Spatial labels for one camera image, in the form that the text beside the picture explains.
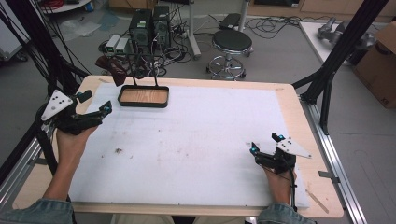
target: black stool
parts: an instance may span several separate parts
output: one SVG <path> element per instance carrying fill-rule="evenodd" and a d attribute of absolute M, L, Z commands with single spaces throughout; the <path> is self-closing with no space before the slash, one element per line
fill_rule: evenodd
<path fill-rule="evenodd" d="M 215 49 L 226 53 L 225 56 L 215 57 L 207 65 L 206 72 L 212 74 L 212 79 L 221 77 L 235 80 L 246 76 L 244 65 L 232 55 L 249 53 L 252 45 L 250 37 L 239 31 L 222 30 L 213 35 L 212 44 Z"/>

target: white mounting plate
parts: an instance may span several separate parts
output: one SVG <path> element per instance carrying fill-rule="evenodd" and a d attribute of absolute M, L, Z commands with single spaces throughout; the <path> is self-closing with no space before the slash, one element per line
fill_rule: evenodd
<path fill-rule="evenodd" d="M 312 155 L 290 137 L 276 143 L 276 147 L 292 155 L 312 158 Z"/>
<path fill-rule="evenodd" d="M 55 90 L 49 99 L 49 103 L 46 107 L 46 110 L 44 110 L 41 119 L 43 121 L 46 121 L 70 106 L 71 104 L 73 104 L 73 101 L 69 97 L 67 97 L 60 91 Z"/>

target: brown box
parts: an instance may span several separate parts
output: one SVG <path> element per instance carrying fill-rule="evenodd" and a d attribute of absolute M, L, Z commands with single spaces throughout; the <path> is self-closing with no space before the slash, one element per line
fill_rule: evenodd
<path fill-rule="evenodd" d="M 158 0 L 109 0 L 108 4 L 114 9 L 134 11 L 137 8 L 154 9 Z"/>
<path fill-rule="evenodd" d="M 385 108 L 396 108 L 396 21 L 375 34 L 377 42 L 354 73 Z"/>

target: sleeve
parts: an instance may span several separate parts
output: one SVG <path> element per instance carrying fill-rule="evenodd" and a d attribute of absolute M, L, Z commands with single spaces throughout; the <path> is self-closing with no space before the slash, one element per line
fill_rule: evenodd
<path fill-rule="evenodd" d="M 315 224 L 314 220 L 303 217 L 294 212 L 292 207 L 285 203 L 273 203 L 263 210 L 257 218 L 260 224 Z"/>
<path fill-rule="evenodd" d="M 72 224 L 71 203 L 40 199 L 25 209 L 15 209 L 0 214 L 0 223 Z"/>

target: wooden table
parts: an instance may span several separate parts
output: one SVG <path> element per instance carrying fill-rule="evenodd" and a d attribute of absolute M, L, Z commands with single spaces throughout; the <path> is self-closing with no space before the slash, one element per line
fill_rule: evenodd
<path fill-rule="evenodd" d="M 113 82 L 112 77 L 86 77 L 79 91 L 91 90 L 92 93 L 95 94 L 99 84 L 104 82 Z M 154 82 L 150 78 L 145 78 L 139 80 L 138 83 L 140 85 L 153 85 Z M 133 82 L 128 78 L 125 84 L 133 84 Z M 297 94 L 290 84 L 172 78 L 160 78 L 159 84 L 161 86 L 194 86 L 275 91 L 289 135 L 302 147 L 309 150 L 313 157 L 312 160 L 298 161 L 299 168 L 304 176 L 306 194 L 310 201 L 310 207 L 308 209 L 300 209 L 299 213 L 306 217 L 341 217 L 344 214 L 332 181 L 318 175 L 318 171 L 326 172 L 327 168 L 321 158 L 318 145 L 309 127 Z M 79 105 L 77 112 L 79 114 L 85 113 L 91 100 L 92 99 L 88 100 L 83 105 Z M 48 167 L 36 165 L 18 195 L 14 207 L 23 208 L 35 202 L 35 200 L 42 196 L 50 179 L 51 175 Z M 73 203 L 73 205 L 76 212 L 181 216 L 254 217 L 262 210 L 262 208 L 257 207 L 173 206 L 125 203 Z"/>

